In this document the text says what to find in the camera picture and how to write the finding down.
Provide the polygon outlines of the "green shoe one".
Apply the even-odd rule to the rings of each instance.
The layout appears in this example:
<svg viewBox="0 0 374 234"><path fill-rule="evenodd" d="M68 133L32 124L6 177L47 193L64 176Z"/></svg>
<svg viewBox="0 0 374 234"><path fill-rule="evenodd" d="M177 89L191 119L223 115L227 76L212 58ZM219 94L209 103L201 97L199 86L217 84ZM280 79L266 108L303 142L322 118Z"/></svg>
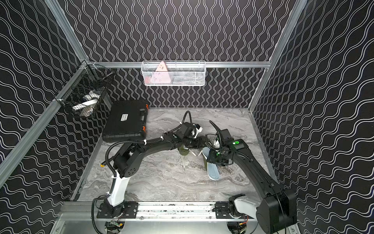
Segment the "green shoe one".
<svg viewBox="0 0 374 234"><path fill-rule="evenodd" d="M181 156L187 156L190 152L189 148L185 148L184 146L180 146L177 149Z"/></svg>
<svg viewBox="0 0 374 234"><path fill-rule="evenodd" d="M206 165L206 170L209 174L220 174L218 166L214 163L210 163L207 160L207 155L203 152L204 162Z"/></svg>

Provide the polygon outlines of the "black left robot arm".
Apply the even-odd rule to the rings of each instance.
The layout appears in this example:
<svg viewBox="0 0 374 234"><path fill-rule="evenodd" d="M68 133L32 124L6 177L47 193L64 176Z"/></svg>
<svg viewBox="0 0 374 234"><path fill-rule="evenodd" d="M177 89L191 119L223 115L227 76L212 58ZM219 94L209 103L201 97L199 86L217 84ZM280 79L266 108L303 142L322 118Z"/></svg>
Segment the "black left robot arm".
<svg viewBox="0 0 374 234"><path fill-rule="evenodd" d="M196 149L205 145L205 140L198 136L203 128L190 122L165 132L161 137L143 141L120 141L107 150L101 166L108 166L113 173L111 189L102 199L99 210L103 217L120 216L125 209L124 196L130 178L138 172L142 160L150 155L174 149Z"/></svg>

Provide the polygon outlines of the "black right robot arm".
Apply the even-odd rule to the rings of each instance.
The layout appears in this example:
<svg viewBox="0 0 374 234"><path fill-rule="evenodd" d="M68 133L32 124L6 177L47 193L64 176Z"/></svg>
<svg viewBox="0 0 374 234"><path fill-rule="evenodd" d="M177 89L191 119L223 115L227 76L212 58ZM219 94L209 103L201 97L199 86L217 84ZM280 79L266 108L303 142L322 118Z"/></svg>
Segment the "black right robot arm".
<svg viewBox="0 0 374 234"><path fill-rule="evenodd" d="M236 164L254 186L260 201L244 194L230 197L228 209L233 217L247 215L257 220L266 234L285 230L297 222L297 196L280 186L253 156L242 139L234 139L227 129L219 130L214 141L206 135L210 149L207 162L219 166Z"/></svg>

